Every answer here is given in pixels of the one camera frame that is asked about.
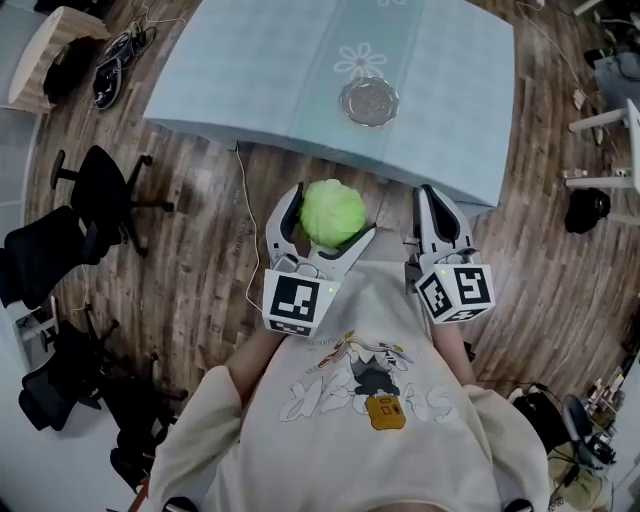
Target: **white t-shirt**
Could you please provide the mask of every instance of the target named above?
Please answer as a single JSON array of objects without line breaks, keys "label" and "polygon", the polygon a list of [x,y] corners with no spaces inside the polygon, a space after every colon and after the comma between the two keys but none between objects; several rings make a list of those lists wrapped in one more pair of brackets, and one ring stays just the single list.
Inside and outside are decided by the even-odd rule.
[{"label": "white t-shirt", "polygon": [[546,510],[535,431],[493,391],[460,386],[405,295],[403,272],[356,264],[315,338],[282,343],[244,419],[227,369],[211,370],[157,450],[154,509],[187,496],[200,512],[399,502],[495,512],[505,500],[498,468],[517,497]]}]

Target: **black bag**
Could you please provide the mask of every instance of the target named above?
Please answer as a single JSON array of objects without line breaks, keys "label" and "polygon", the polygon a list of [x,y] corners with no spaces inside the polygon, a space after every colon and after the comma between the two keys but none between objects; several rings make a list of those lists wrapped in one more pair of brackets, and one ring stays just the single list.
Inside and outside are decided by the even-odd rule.
[{"label": "black bag", "polygon": [[589,188],[571,194],[564,226],[569,233],[586,233],[611,211],[611,200],[602,190]]}]

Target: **flower pattern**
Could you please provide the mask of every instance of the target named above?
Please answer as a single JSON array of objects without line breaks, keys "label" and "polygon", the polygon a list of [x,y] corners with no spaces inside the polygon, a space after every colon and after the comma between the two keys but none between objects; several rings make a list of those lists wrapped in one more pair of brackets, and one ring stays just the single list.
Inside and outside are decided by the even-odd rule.
[{"label": "flower pattern", "polygon": [[338,52],[345,60],[335,63],[333,70],[336,73],[351,73],[351,80],[362,76],[384,78],[384,73],[377,66],[386,64],[387,56],[371,53],[369,43],[360,43],[355,50],[349,46],[341,46]]},{"label": "flower pattern", "polygon": [[389,7],[389,5],[391,5],[391,2],[396,5],[404,5],[407,3],[407,0],[378,0],[378,5],[380,7]]}]

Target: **light blue table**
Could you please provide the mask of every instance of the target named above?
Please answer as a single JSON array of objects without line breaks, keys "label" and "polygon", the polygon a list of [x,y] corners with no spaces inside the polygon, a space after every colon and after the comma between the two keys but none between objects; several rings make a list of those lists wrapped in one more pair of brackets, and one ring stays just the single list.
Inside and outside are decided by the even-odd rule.
[{"label": "light blue table", "polygon": [[[429,183],[473,214],[498,203],[514,74],[511,25],[464,0],[203,0],[144,116]],[[382,127],[341,109],[363,75],[398,92]]]}]

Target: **white cable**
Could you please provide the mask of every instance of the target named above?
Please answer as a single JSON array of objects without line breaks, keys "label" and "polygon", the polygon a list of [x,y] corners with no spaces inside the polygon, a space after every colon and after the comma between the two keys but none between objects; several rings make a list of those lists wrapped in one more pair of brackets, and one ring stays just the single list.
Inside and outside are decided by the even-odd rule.
[{"label": "white cable", "polygon": [[242,188],[244,190],[244,199],[247,202],[247,210],[249,210],[249,217],[251,217],[251,222],[253,223],[253,248],[256,251],[256,266],[253,269],[253,274],[251,274],[251,280],[249,281],[249,285],[247,286],[247,290],[244,292],[244,296],[254,308],[256,308],[260,313],[262,313],[262,308],[258,306],[255,302],[253,302],[249,298],[249,288],[253,284],[253,280],[256,277],[256,272],[258,272],[258,268],[260,267],[260,251],[258,250],[258,225],[256,224],[256,219],[253,217],[253,212],[251,211],[251,205],[249,204],[249,193],[247,192],[247,173],[244,170],[244,164],[242,163],[242,158],[240,158],[240,149],[236,144],[236,156],[238,157],[238,162],[240,163],[240,170],[242,171]]},{"label": "white cable", "polygon": [[82,271],[84,272],[84,304],[81,308],[74,309],[71,314],[73,315],[76,311],[82,311],[84,307],[89,303],[89,278],[87,277],[87,267],[82,265]]},{"label": "white cable", "polygon": [[582,84],[580,83],[580,79],[578,78],[578,75],[576,74],[576,72],[573,70],[573,66],[571,66],[571,62],[569,62],[569,58],[564,54],[564,52],[560,49],[560,47],[558,46],[558,43],[556,43],[553,39],[551,39],[551,37],[549,37],[549,35],[542,30],[538,25],[536,25],[533,20],[531,18],[529,18],[529,16],[527,16],[524,11],[522,10],[523,7],[528,7],[529,9],[533,9],[534,11],[540,11],[542,9],[542,5],[538,6],[538,7],[534,7],[533,5],[529,5],[529,4],[525,4],[523,2],[516,2],[516,5],[518,6],[518,10],[520,11],[520,14],[522,14],[522,17],[527,20],[528,23],[531,24],[531,26],[533,28],[535,28],[547,41],[549,41],[553,47],[558,51],[558,53],[560,54],[560,56],[563,58],[563,60],[566,62],[567,66],[569,66],[569,71],[571,71],[571,74],[573,75],[573,79],[576,81],[576,83],[578,84],[578,87],[580,88],[581,91],[584,92]]},{"label": "white cable", "polygon": [[184,18],[172,18],[170,20],[150,20],[149,7],[144,3],[144,0],[142,0],[142,5],[140,7],[146,9],[146,12],[144,13],[144,19],[147,20],[147,23],[169,23],[170,21],[181,21],[182,23],[184,23],[185,27],[187,26],[187,22]]}]

